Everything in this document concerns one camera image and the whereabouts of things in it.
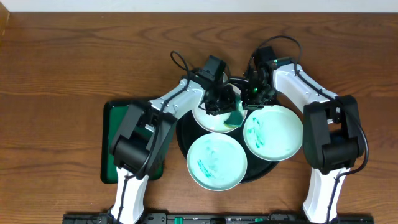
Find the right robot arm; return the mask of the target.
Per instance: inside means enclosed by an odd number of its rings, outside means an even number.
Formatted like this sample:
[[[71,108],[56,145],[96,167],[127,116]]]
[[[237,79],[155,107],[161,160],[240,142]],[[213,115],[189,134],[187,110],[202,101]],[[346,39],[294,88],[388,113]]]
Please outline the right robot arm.
[[[312,223],[332,222],[344,178],[356,173],[357,158],[369,156],[357,101],[325,89],[297,60],[277,58],[272,47],[254,51],[244,77],[245,109],[263,108],[282,93],[303,113],[303,149],[312,168],[303,210]]]

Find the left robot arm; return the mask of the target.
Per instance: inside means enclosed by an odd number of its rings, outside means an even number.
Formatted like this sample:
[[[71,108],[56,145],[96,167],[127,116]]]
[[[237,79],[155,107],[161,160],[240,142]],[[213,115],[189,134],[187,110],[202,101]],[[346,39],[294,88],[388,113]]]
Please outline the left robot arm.
[[[216,116],[235,110],[231,86],[224,80],[226,63],[209,56],[203,68],[186,63],[179,84],[164,96],[134,100],[116,131],[109,153],[117,167],[118,189],[109,213],[110,223],[136,223],[144,212],[149,176],[163,163],[177,121],[200,106]]]

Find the green sponge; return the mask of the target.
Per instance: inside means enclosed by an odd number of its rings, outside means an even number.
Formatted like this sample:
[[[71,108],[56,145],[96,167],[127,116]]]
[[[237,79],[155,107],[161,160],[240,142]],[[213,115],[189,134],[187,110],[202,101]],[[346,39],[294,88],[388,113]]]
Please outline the green sponge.
[[[236,94],[236,108],[230,112],[229,117],[224,121],[224,125],[231,128],[238,128],[244,121],[243,109],[241,108],[241,97]]]

